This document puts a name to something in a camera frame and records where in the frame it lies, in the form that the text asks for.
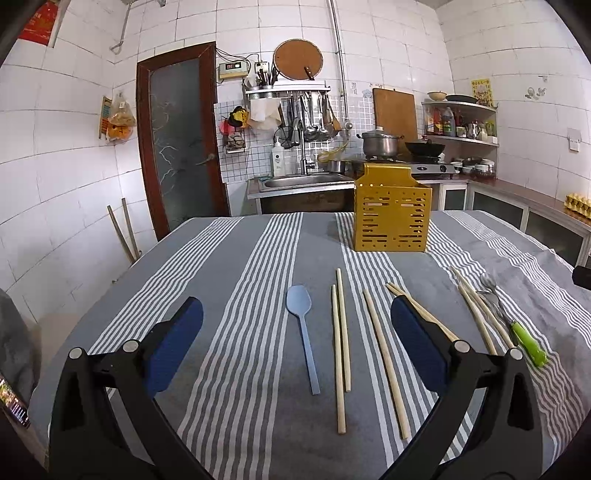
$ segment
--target soap bottle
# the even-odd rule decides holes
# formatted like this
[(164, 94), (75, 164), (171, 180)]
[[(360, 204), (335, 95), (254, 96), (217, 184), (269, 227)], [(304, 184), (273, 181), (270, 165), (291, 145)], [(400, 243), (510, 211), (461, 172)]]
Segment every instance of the soap bottle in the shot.
[(275, 142), (275, 146), (271, 149), (271, 165), (274, 177), (285, 176), (285, 160), (283, 158), (283, 147), (279, 140)]

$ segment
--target wooden cutting board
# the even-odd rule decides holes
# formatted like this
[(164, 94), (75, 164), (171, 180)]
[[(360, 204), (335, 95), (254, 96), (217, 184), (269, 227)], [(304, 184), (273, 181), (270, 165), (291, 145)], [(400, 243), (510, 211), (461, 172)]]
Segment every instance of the wooden cutting board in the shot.
[(398, 150), (403, 155), (408, 154), (404, 142), (414, 142), (418, 138), (414, 95), (374, 88), (374, 112), (376, 127), (384, 127), (391, 135), (404, 135), (404, 140), (398, 141)]

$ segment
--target electrical outlet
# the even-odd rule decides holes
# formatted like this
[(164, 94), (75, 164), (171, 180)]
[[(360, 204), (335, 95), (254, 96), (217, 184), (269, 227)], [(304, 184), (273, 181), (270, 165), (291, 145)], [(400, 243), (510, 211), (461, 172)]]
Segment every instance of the electrical outlet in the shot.
[(262, 70), (263, 73), (269, 73), (269, 62), (268, 61), (258, 61), (255, 63), (255, 72)]

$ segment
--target tiled wall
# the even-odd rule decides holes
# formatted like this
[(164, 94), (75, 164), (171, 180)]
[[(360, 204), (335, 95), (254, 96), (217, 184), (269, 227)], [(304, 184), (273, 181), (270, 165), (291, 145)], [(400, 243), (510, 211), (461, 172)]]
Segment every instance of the tiled wall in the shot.
[(127, 197), (141, 248), (155, 242), (137, 148), (98, 139), (124, 14), (72, 0), (55, 48), (18, 40), (0, 69), (0, 288), (42, 325), (83, 314), (129, 265), (107, 204), (124, 225)]
[[(499, 103), (498, 177), (546, 195), (589, 196), (591, 66), (545, 0), (453, 0), (437, 14), (456, 93), (490, 78)], [(527, 99), (528, 88), (546, 89)], [(569, 152), (567, 128), (581, 131)]]
[[(453, 91), (435, 10), (414, 0), (336, 0), (336, 5), (352, 112), (359, 111), (360, 97), (371, 95), (372, 85), (386, 85), (415, 94), (422, 128), (420, 102), (426, 93)], [(305, 38), (319, 47), (324, 65), (317, 78), (331, 86), (333, 96), (338, 95), (340, 74), (326, 0), (168, 0), (164, 8), (154, 0), (138, 2), (116, 56), (115, 90), (133, 97), (136, 63), (166, 51), (215, 41), (228, 53), (272, 61), (276, 46), (290, 38)], [(225, 81), (217, 94), (220, 108), (240, 104), (241, 80)], [(270, 173), (271, 136), (248, 133), (248, 140), (252, 149), (247, 154), (220, 152), (224, 181)]]

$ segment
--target yellow utensil holder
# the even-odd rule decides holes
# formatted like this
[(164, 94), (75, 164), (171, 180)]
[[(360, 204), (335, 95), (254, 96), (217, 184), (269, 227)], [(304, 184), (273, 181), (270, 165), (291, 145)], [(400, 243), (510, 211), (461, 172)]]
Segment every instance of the yellow utensil holder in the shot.
[(355, 250), (424, 252), (431, 195), (409, 167), (366, 163), (355, 181)]

